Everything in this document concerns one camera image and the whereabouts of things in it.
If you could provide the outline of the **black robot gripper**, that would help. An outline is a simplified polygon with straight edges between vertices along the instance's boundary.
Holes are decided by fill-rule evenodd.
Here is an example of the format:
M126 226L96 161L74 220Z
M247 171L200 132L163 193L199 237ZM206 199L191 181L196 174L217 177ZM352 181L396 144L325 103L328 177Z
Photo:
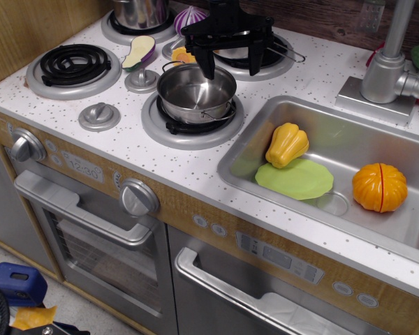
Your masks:
M181 29L185 48L209 80L214 79L213 51L247 47L249 74L260 72L263 54L274 44L271 17L247 13L239 1L210 1L207 18Z

